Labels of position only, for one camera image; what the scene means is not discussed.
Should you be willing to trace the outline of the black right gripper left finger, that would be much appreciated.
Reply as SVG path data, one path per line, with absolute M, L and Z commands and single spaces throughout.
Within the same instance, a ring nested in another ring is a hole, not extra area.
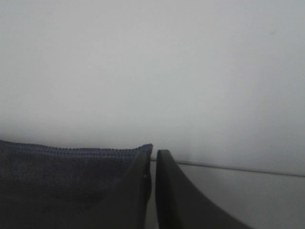
M 91 229 L 143 229 L 151 195 L 151 149 L 139 149 L 126 176 L 90 212 Z

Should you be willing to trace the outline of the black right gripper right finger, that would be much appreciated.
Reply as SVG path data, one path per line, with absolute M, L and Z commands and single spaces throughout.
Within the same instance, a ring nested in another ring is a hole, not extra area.
M 155 202 L 161 229 L 247 229 L 207 198 L 179 168 L 169 150 L 156 159 Z

